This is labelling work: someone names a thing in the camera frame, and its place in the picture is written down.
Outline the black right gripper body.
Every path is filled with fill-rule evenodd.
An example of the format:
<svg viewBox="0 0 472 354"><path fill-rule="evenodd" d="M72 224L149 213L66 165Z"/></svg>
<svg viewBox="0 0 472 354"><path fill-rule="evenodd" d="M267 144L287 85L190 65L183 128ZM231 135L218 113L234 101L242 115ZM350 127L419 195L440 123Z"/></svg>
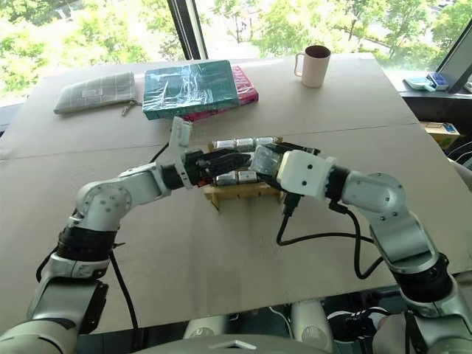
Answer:
<svg viewBox="0 0 472 354"><path fill-rule="evenodd" d="M317 149L314 147L305 147L301 145L292 144L289 142L282 142L282 145L284 146L286 150L300 150L314 156L318 156L321 153L320 149Z"/></svg>

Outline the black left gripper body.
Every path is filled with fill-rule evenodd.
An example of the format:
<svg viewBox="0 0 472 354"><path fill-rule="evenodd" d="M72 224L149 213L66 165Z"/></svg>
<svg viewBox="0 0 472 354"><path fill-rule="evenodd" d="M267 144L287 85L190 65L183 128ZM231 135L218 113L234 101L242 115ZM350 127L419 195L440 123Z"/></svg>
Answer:
<svg viewBox="0 0 472 354"><path fill-rule="evenodd" d="M213 159L213 152L192 150L184 155L184 169L193 187L203 187L213 182L209 171L209 163Z"/></svg>

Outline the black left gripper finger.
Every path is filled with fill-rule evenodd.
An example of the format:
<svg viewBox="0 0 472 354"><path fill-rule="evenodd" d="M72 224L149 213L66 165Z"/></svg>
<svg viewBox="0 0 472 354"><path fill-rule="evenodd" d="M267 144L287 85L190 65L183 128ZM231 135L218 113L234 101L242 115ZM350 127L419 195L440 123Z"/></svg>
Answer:
<svg viewBox="0 0 472 354"><path fill-rule="evenodd" d="M206 166L204 167L203 174L205 176L221 176L226 173L230 173L234 170L238 170L242 167L245 167L245 162L236 162L236 161L229 161L229 162L207 162Z"/></svg>
<svg viewBox="0 0 472 354"><path fill-rule="evenodd" d="M212 163L246 163L251 156L232 149L220 149L206 153L204 158Z"/></svg>

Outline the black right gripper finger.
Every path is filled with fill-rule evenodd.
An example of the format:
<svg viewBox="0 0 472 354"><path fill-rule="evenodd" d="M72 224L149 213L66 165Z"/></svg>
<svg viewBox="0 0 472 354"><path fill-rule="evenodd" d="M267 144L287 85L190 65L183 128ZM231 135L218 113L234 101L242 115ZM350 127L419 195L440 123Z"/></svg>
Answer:
<svg viewBox="0 0 472 354"><path fill-rule="evenodd" d="M266 183L268 186L274 188L275 190L278 190L280 192L284 192L284 189L281 187L281 185L277 181L276 177L274 177L272 175L269 175L269 174L260 173L260 172L256 172L256 175L257 175L257 178L261 182Z"/></svg>
<svg viewBox="0 0 472 354"><path fill-rule="evenodd" d="M285 142L273 142L257 146L257 150L260 152L268 150L272 153L285 153L287 151L292 151L293 149L294 147L291 144Z"/></svg>

